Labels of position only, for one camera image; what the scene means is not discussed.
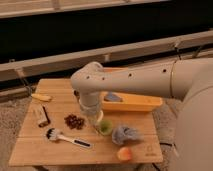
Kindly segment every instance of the wooden table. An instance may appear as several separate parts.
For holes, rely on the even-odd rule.
[[[36,92],[51,95],[53,100],[40,102],[32,99],[9,161],[10,166],[121,163],[116,157],[120,147],[112,143],[110,136],[97,134],[88,122],[83,130],[70,130],[65,124],[64,117],[71,113],[82,117],[69,79],[42,79]],[[33,107],[40,103],[46,107],[51,120],[51,124],[44,128],[37,126],[33,114]],[[162,152],[151,113],[104,111],[104,114],[114,125],[126,124],[144,135],[142,141],[126,144],[133,153],[130,163],[162,162]],[[91,142],[93,148],[84,149],[64,141],[50,142],[45,134],[52,127],[61,129],[67,136]]]

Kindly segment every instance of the gray towel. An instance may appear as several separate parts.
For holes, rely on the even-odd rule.
[[[138,130],[129,128],[126,125],[119,125],[113,130],[112,141],[117,145],[123,145],[125,140],[140,140],[141,135]]]

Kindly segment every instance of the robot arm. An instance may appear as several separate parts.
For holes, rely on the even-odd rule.
[[[200,71],[213,60],[184,60],[104,72],[92,62],[71,77],[72,87],[80,92],[84,113],[98,113],[100,92],[114,91],[177,98],[183,100]]]
[[[183,100],[169,171],[213,168],[213,59],[183,60],[105,73],[96,62],[71,77],[83,113],[101,110],[100,91]]]

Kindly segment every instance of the orange object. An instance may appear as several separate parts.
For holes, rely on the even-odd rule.
[[[122,147],[118,151],[117,156],[121,161],[129,161],[132,159],[132,151],[129,147]]]

